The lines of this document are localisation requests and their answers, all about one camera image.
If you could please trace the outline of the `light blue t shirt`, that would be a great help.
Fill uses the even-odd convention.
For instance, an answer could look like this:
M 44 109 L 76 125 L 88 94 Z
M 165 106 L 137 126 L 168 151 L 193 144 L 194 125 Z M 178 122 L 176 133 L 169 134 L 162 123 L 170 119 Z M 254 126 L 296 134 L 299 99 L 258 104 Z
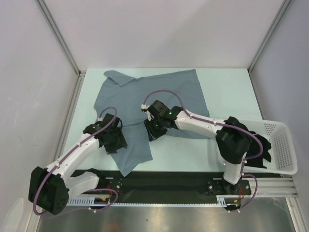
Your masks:
M 128 147 L 119 149 L 112 158 L 120 173 L 127 176 L 143 162 L 153 159 L 148 133 L 144 126 L 147 116 L 141 104 L 161 101 L 167 107 L 184 105 L 188 111 L 209 117 L 202 88 L 194 69 L 134 78 L 118 71 L 106 71 L 106 80 L 94 103 L 98 116 L 109 106 L 116 108 L 122 133 Z

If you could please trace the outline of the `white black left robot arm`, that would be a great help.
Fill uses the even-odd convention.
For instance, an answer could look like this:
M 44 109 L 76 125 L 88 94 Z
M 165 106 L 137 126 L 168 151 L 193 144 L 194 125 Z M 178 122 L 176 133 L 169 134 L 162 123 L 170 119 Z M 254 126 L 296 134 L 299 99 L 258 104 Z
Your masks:
M 115 194 L 103 171 L 90 168 L 79 176 L 73 177 L 72 174 L 100 148 L 104 148 L 107 154 L 127 148 L 122 127 L 119 117 L 106 114 L 104 118 L 88 125 L 69 151 L 45 168 L 36 167 L 31 173 L 28 192 L 34 213 L 40 215 L 37 210 L 40 207 L 44 212 L 57 215 L 64 210 L 69 200 L 83 193 Z

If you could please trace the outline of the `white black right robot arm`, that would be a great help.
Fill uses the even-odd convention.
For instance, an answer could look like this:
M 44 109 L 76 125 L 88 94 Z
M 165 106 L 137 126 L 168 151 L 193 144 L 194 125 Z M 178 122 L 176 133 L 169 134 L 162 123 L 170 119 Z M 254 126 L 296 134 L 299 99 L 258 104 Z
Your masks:
M 242 163 L 251 144 L 251 134 L 245 127 L 237 127 L 240 125 L 237 119 L 229 117 L 227 121 L 217 121 L 179 106 L 169 109 L 158 100 L 151 105 L 142 104 L 141 110 L 147 114 L 144 125 L 150 142 L 164 136 L 169 129 L 192 131 L 213 139 L 225 160 L 223 191 L 228 194 L 238 192 Z

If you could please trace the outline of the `white perforated plastic basket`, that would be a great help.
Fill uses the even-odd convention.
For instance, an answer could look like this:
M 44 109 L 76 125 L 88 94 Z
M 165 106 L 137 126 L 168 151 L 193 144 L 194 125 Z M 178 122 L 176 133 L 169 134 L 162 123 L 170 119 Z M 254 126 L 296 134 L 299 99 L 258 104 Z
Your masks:
M 262 167 L 245 165 L 246 173 L 272 173 L 294 175 L 297 173 L 297 158 L 293 140 L 288 127 L 281 123 L 269 120 L 239 119 L 250 131 L 263 136 L 271 143 L 268 151 L 271 162 L 263 159 Z

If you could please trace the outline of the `left aluminium frame post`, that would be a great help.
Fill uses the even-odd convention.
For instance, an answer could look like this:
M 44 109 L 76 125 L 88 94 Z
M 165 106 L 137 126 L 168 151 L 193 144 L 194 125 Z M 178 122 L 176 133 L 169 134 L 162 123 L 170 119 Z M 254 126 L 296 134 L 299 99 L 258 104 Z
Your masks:
M 65 38 L 63 37 L 47 3 L 44 0 L 35 0 L 36 4 L 38 5 L 41 14 L 43 15 L 47 25 L 49 26 L 52 34 L 54 35 L 56 42 L 58 43 L 59 47 L 61 48 L 65 58 L 67 59 L 70 67 L 73 69 L 74 73 L 77 75 L 77 77 L 79 78 L 84 78 L 85 77 L 85 70 L 81 70 L 78 65 L 77 62 L 75 60 L 75 58 L 73 57 L 73 54 L 65 40 Z

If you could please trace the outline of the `aluminium frame post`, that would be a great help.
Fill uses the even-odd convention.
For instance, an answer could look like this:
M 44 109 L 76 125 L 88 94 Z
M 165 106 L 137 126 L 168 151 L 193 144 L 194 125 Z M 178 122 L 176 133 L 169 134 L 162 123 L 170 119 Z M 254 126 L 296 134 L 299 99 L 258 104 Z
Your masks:
M 65 38 L 63 37 L 47 3 L 44 0 L 35 0 L 36 4 L 38 5 L 41 14 L 43 15 L 47 25 L 49 26 L 52 34 L 54 35 L 56 42 L 58 43 L 59 47 L 61 48 L 65 58 L 67 59 L 70 67 L 73 69 L 74 73 L 77 75 L 77 77 L 79 78 L 84 78 L 85 77 L 85 70 L 81 70 L 78 65 L 77 62 L 75 60 L 75 58 L 73 57 L 73 54 L 65 40 Z
M 276 29 L 280 25 L 282 19 L 285 16 L 285 13 L 287 12 L 287 10 L 290 7 L 292 2 L 293 2 L 293 0 L 284 0 L 282 2 L 282 4 L 280 5 L 280 8 L 278 9 L 277 13 L 275 14 L 275 17 L 272 20 L 265 36 L 263 37 L 261 44 L 259 45 L 253 59 L 250 62 L 250 65 L 247 69 L 249 75 L 251 75 L 251 73 L 253 72 L 253 70 L 254 70 L 256 64 L 258 63 L 260 57 L 262 56 L 262 54 L 266 50 L 268 43 L 272 39 Z

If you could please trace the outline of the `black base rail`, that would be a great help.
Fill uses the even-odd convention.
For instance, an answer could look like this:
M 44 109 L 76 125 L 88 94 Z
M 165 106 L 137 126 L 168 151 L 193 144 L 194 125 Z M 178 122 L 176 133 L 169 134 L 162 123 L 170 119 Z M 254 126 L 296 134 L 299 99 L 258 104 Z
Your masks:
M 230 186 L 218 172 L 133 171 L 123 177 L 119 171 L 103 171 L 98 188 L 116 191 L 112 198 L 124 204 L 204 204 L 217 196 L 233 199 L 250 196 L 249 181 Z

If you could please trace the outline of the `aluminium front rail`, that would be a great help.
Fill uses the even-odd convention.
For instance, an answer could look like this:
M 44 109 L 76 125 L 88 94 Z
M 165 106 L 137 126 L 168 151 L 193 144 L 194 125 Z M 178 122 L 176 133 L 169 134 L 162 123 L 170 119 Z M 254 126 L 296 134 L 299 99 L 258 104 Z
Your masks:
M 298 197 L 291 177 L 257 178 L 256 198 L 294 198 Z

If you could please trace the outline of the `right aluminium frame post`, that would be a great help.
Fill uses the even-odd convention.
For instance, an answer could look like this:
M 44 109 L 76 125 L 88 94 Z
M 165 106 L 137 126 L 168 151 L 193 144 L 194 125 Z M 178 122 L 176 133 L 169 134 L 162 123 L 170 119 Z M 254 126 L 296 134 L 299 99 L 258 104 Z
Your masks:
M 272 20 L 265 36 L 263 37 L 261 44 L 259 45 L 253 59 L 250 62 L 250 65 L 247 69 L 249 75 L 251 75 L 251 73 L 253 72 L 253 70 L 254 70 L 256 64 L 258 63 L 260 57 L 262 56 L 262 54 L 266 50 L 268 43 L 272 39 L 276 29 L 280 25 L 282 19 L 285 16 L 285 13 L 287 12 L 287 10 L 290 7 L 292 2 L 293 2 L 293 0 L 284 0 L 282 2 L 282 4 L 280 5 L 280 8 L 278 9 L 277 13 L 275 14 L 275 17 Z

